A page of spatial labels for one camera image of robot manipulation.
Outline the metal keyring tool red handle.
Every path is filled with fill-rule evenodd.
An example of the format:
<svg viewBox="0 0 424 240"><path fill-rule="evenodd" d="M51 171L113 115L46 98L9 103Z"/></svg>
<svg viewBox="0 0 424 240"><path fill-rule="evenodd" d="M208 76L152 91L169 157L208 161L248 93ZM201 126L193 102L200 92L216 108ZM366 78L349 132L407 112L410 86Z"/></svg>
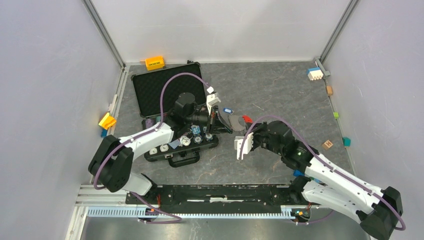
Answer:
<svg viewBox="0 0 424 240"><path fill-rule="evenodd" d="M235 132L246 131L253 124L253 120L247 115L230 115L228 120L231 129Z"/></svg>

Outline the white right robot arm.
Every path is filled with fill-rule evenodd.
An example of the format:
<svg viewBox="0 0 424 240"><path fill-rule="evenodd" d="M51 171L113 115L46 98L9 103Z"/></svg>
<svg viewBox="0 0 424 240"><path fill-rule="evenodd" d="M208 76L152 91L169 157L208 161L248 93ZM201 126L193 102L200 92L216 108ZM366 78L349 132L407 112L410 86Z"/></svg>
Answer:
<svg viewBox="0 0 424 240"><path fill-rule="evenodd" d="M337 166L284 121L248 123L245 135L234 141L239 160L258 147L280 156L288 168L303 173L288 191L293 203L307 201L330 208L354 220L377 240L388 240L394 231L406 229L397 189L383 189Z"/></svg>

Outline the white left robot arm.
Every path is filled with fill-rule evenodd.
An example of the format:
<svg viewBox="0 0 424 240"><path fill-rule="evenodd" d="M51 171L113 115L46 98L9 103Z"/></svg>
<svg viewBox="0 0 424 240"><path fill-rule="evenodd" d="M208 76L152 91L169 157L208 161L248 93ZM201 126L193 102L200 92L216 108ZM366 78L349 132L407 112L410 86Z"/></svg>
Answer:
<svg viewBox="0 0 424 240"><path fill-rule="evenodd" d="M208 134L231 133L230 126L220 116L218 93L209 93L204 105L197 105L191 93L182 93L174 107L161 115L161 121L138 133L117 138L106 136L91 160L88 171L93 175L96 190L107 189L136 193L145 204L153 203L157 190L142 173L132 172L134 160L154 148L160 148L186 137L192 126L206 126Z"/></svg>

